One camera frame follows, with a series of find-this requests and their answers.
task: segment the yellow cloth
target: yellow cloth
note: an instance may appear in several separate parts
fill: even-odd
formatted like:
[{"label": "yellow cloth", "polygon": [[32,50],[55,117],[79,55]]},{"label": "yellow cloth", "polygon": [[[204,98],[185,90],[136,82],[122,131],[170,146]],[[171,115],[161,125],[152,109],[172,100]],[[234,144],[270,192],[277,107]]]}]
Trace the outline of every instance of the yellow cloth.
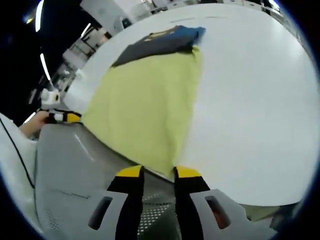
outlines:
[{"label": "yellow cloth", "polygon": [[82,122],[111,149],[169,176],[189,128],[201,65],[193,47],[111,67]]}]

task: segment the person's hand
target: person's hand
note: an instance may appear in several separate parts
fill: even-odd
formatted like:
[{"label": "person's hand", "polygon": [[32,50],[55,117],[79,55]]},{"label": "person's hand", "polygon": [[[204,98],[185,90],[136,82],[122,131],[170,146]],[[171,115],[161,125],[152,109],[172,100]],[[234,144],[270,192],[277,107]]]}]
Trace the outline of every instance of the person's hand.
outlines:
[{"label": "person's hand", "polygon": [[19,129],[27,137],[31,137],[33,134],[41,130],[45,125],[46,119],[49,117],[49,112],[38,111],[29,121],[21,125]]}]

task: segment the dark ceiling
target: dark ceiling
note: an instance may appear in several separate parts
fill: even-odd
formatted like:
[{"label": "dark ceiling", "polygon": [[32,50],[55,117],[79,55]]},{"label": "dark ceiling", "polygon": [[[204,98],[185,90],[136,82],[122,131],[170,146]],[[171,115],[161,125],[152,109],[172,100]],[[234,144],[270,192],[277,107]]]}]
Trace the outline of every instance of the dark ceiling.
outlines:
[{"label": "dark ceiling", "polygon": [[44,0],[41,29],[35,32],[35,20],[26,24],[25,16],[34,11],[40,0],[6,0],[1,3],[3,23],[1,56],[2,75],[0,112],[17,125],[37,109],[29,105],[31,91],[37,88],[44,70],[40,53],[45,56],[52,76],[62,63],[62,54],[80,36],[92,17],[80,7],[81,0]]}]

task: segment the white table surface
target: white table surface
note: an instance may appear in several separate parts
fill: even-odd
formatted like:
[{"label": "white table surface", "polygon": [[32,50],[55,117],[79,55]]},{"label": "white table surface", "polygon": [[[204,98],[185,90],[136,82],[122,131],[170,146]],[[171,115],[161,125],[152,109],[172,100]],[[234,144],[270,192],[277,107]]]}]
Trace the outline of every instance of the white table surface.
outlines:
[{"label": "white table surface", "polygon": [[205,27],[203,75],[177,163],[241,204],[300,201],[320,148],[317,76],[305,50],[275,19],[237,5],[199,4],[146,18],[107,41],[82,69],[65,104],[83,113],[129,44],[175,25]]}]

